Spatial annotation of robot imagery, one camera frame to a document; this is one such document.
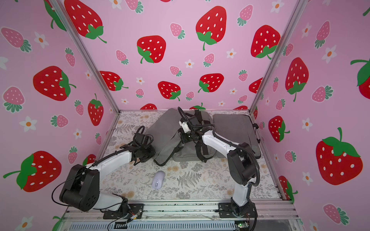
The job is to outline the grey backpack with black straps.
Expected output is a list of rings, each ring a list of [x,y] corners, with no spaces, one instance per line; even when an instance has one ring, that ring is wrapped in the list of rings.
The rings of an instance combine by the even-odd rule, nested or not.
[[[177,109],[169,109],[146,131],[146,134],[154,138],[152,142],[155,149],[153,160],[158,166],[166,165],[171,158],[176,162],[204,162],[214,157],[222,157],[212,147],[202,144],[196,147],[197,141],[183,143],[182,127],[179,124],[181,118]]]

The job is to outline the grey laptop sleeve bag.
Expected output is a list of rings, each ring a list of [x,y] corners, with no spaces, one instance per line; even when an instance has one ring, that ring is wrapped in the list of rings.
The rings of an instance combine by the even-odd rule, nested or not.
[[[256,136],[259,126],[251,118],[241,114],[214,114],[213,122],[216,134],[232,142],[247,143],[253,150],[256,159],[261,158],[260,140]]]

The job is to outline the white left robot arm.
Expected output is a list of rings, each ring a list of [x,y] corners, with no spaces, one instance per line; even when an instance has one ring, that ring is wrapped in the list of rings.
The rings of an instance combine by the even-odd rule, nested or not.
[[[100,191],[100,182],[107,175],[132,161],[136,164],[146,162],[155,155],[152,145],[135,147],[125,145],[122,150],[115,151],[106,157],[86,166],[75,165],[70,170],[59,200],[87,212],[91,209],[109,210],[120,215],[129,213],[128,199]]]

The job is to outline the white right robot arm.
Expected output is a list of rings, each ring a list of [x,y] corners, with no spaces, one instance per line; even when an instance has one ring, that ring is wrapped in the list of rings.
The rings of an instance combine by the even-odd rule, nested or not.
[[[183,143],[195,142],[200,160],[206,160],[200,152],[202,147],[212,147],[227,158],[229,172],[235,182],[231,210],[236,217],[246,215],[254,205],[250,200],[251,188],[258,186],[261,178],[252,148],[247,143],[237,144],[205,128],[198,131],[180,129],[179,132]]]

